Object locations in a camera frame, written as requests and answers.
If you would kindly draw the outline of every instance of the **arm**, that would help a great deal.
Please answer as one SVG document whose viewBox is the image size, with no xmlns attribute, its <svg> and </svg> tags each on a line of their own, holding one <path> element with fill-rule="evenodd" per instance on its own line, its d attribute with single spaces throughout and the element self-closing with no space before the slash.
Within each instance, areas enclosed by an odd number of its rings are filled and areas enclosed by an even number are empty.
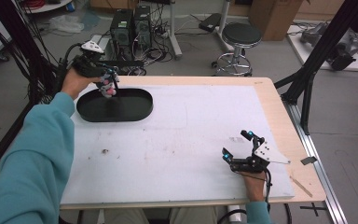
<svg viewBox="0 0 358 224">
<path fill-rule="evenodd" d="M 0 163 L 0 223 L 57 223 L 74 155 L 73 99 L 98 78 L 70 70 L 50 105 L 26 116 Z"/>
<path fill-rule="evenodd" d="M 264 201 L 263 188 L 265 173 L 248 174 L 241 173 L 246 185 L 246 195 L 249 203 L 246 204 L 247 223 L 269 224 L 271 223 L 267 203 Z"/>
</svg>

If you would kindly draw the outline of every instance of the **black cable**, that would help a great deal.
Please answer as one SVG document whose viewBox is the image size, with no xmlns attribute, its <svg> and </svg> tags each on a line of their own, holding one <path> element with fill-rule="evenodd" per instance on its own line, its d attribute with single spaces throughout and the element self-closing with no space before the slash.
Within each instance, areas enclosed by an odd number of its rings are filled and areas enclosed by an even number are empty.
<svg viewBox="0 0 358 224">
<path fill-rule="evenodd" d="M 170 211 L 168 212 L 167 220 L 170 220 L 170 218 L 171 218 L 171 212 L 172 212 L 172 208 L 170 208 Z"/>
<path fill-rule="evenodd" d="M 287 224 L 292 224 L 292 212 L 290 211 L 290 207 L 288 203 L 284 203 L 284 208 L 286 209 L 287 215 Z"/>
<path fill-rule="evenodd" d="M 268 211 L 269 211 L 269 191 L 271 190 L 271 186 L 272 186 L 272 183 L 271 183 L 271 179 L 272 179 L 272 176 L 271 176 L 271 172 L 269 171 L 269 169 L 266 167 L 264 169 L 264 172 L 266 173 L 266 203 L 267 203 L 267 206 L 268 206 Z"/>
<path fill-rule="evenodd" d="M 29 73 L 23 67 L 25 65 L 26 68 L 28 69 L 28 64 L 26 63 L 25 60 L 23 60 L 21 53 L 19 51 L 17 51 L 17 49 L 13 45 L 11 45 L 1 33 L 0 33 L 0 40 L 1 40 L 2 44 L 5 46 L 5 48 L 7 48 L 8 51 L 10 52 L 10 54 L 12 55 L 16 65 L 21 70 L 21 73 L 23 74 L 23 76 L 25 78 L 27 78 L 28 81 L 30 81 Z"/>
<path fill-rule="evenodd" d="M 308 31 L 309 29 L 315 28 L 315 26 L 317 26 L 318 24 L 308 22 L 293 22 L 292 25 L 296 25 L 298 28 L 300 28 L 300 30 L 297 32 L 287 33 L 288 35 L 302 34 L 304 31 Z"/>
<path fill-rule="evenodd" d="M 197 35 L 210 35 L 212 32 L 208 33 L 199 33 L 199 34 L 193 34 L 193 33 L 175 33 L 176 35 L 190 35 L 190 36 L 197 36 Z"/>
<path fill-rule="evenodd" d="M 77 224 L 81 224 L 81 223 L 82 223 L 82 221 L 83 221 L 83 213 L 84 213 L 83 210 L 80 210 L 80 211 L 79 211 L 79 214 L 77 215 Z"/>
<path fill-rule="evenodd" d="M 169 47 L 165 44 L 164 34 L 167 33 L 167 22 L 163 22 L 161 15 L 164 5 L 157 4 L 157 8 L 150 13 L 151 26 L 152 26 L 152 39 L 153 46 L 142 52 L 142 56 L 137 59 L 145 63 L 148 66 L 153 63 L 166 63 L 172 59 L 172 55 L 169 53 Z M 129 75 L 136 75 L 137 69 L 131 69 L 128 72 Z"/>
<path fill-rule="evenodd" d="M 68 62 L 68 56 L 69 56 L 69 53 L 72 51 L 72 49 L 74 47 L 81 47 L 81 44 L 80 43 L 77 43 L 77 44 L 73 44 L 71 47 L 69 47 L 69 49 L 66 51 L 65 53 L 65 57 L 63 58 L 64 59 L 64 62 Z"/>
<path fill-rule="evenodd" d="M 108 1 L 108 0 L 105 0 L 106 1 L 106 3 L 110 6 L 110 8 L 112 8 L 113 10 L 115 10 L 113 7 L 112 7 L 112 5 L 110 5 L 110 1 Z"/>
<path fill-rule="evenodd" d="M 218 221 L 217 224 L 221 224 L 223 222 L 223 220 L 225 220 L 226 218 L 230 217 L 231 215 L 237 214 L 237 213 L 243 213 L 246 215 L 246 210 L 244 209 L 234 209 L 228 213 L 226 213 L 225 215 L 223 215 Z"/>
<path fill-rule="evenodd" d="M 30 11 L 30 15 L 31 15 L 31 16 L 34 15 L 34 14 L 32 13 L 32 10 L 31 10 L 30 8 L 28 8 L 28 9 L 29 9 L 29 11 Z M 28 29 L 29 29 L 30 31 L 32 31 L 32 33 L 34 34 L 34 36 L 36 36 L 36 39 L 39 41 L 39 43 L 42 45 L 43 50 L 46 52 L 46 57 L 48 57 L 48 61 L 51 63 L 51 61 L 50 61 L 50 59 L 49 59 L 49 55 L 50 55 L 50 56 L 53 58 L 53 60 L 54 60 L 56 63 L 58 63 L 57 60 L 55 59 L 55 57 L 51 54 L 51 52 L 50 52 L 50 51 L 48 50 L 48 48 L 46 47 L 45 42 L 43 41 L 42 35 L 41 35 L 41 33 L 40 33 L 40 29 L 39 29 L 39 27 L 37 26 L 37 23 L 34 21 L 34 18 L 31 18 L 31 19 L 30 19 L 30 22 L 26 23 L 26 25 L 27 25 Z"/>
<path fill-rule="evenodd" d="M 190 14 L 190 16 L 193 17 L 194 19 L 196 19 L 197 21 L 202 21 L 202 20 L 200 20 L 198 17 L 196 17 L 196 16 L 194 16 L 194 15 L 192 15 L 192 14 Z"/>
<path fill-rule="evenodd" d="M 67 221 L 63 220 L 62 217 L 58 217 L 58 223 L 59 223 L 59 224 L 72 224 L 72 223 L 70 223 L 70 222 L 67 222 Z"/>
<path fill-rule="evenodd" d="M 12 43 L 19 51 L 4 43 L 10 50 L 18 67 L 24 76 L 29 79 L 28 96 L 32 102 L 48 103 L 52 99 L 52 92 L 55 83 L 55 74 L 52 71 L 52 63 L 41 53 L 34 42 L 31 32 L 34 29 L 32 24 L 27 24 L 22 13 L 11 1 L 0 0 L 0 21 L 12 37 Z"/>
</svg>

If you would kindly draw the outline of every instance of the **floor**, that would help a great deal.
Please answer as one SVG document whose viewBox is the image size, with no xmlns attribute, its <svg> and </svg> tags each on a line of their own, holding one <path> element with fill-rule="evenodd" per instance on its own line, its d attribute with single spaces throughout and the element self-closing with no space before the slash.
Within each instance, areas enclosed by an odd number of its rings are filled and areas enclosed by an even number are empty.
<svg viewBox="0 0 358 224">
<path fill-rule="evenodd" d="M 47 29 L 49 18 L 69 14 L 64 9 L 37 15 L 39 26 Z M 43 40 L 56 58 L 64 55 L 75 42 L 89 40 L 93 34 L 103 34 L 110 26 L 109 15 L 95 14 L 87 6 L 79 7 L 71 14 L 86 24 L 80 34 L 44 32 Z M 198 26 L 194 18 L 177 18 L 177 27 Z M 244 21 L 244 18 L 229 18 L 228 21 Z M 153 63 L 146 67 L 148 76 L 211 76 L 213 62 L 224 48 L 216 35 L 178 35 L 183 52 L 180 60 Z M 269 77 L 274 82 L 296 72 L 300 66 L 289 41 L 261 42 L 259 46 L 246 51 L 254 68 L 254 77 Z M 284 93 L 287 87 L 278 90 Z M 27 81 L 21 76 L 11 60 L 0 62 L 0 140 L 27 103 Z M 301 97 L 298 106 L 301 108 Z M 321 162 L 330 179 L 338 201 L 348 223 L 358 223 L 358 72 L 333 72 L 320 70 L 314 80 L 310 108 L 310 135 L 321 157 Z M 327 211 L 309 210 L 311 203 L 290 203 L 293 223 L 332 223 Z M 316 203 L 324 208 L 324 203 Z M 151 218 L 165 218 L 167 209 L 148 209 Z M 96 223 L 98 211 L 86 211 L 82 223 Z M 67 221 L 76 222 L 77 211 L 62 212 Z M 275 223 L 286 223 L 287 215 L 283 204 L 273 204 L 271 217 Z"/>
</svg>

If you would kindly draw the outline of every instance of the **hand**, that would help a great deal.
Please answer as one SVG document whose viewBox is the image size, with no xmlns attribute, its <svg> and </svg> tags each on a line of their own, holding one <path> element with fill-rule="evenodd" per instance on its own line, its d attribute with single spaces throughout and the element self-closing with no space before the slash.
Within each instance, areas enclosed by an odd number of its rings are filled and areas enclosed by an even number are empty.
<svg viewBox="0 0 358 224">
<path fill-rule="evenodd" d="M 263 189 L 266 179 L 266 174 L 264 172 L 260 174 L 250 174 L 246 172 L 240 172 L 245 181 L 246 186 L 246 196 L 251 202 L 263 202 L 264 195 Z"/>
<path fill-rule="evenodd" d="M 100 77 L 82 77 L 74 68 L 70 68 L 63 81 L 61 92 L 68 93 L 75 100 L 91 82 L 100 81 Z"/>
</svg>

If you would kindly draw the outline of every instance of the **teal sleeve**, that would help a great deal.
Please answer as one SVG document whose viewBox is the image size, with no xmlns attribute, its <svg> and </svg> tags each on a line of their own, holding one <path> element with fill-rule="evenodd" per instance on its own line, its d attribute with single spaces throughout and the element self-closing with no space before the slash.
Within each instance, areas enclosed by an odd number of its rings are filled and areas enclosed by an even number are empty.
<svg viewBox="0 0 358 224">
<path fill-rule="evenodd" d="M 270 224 L 269 211 L 267 203 L 253 202 L 246 204 L 246 213 L 248 224 Z"/>
<path fill-rule="evenodd" d="M 58 223 L 74 156 L 72 98 L 36 105 L 0 162 L 0 223 Z"/>
</svg>

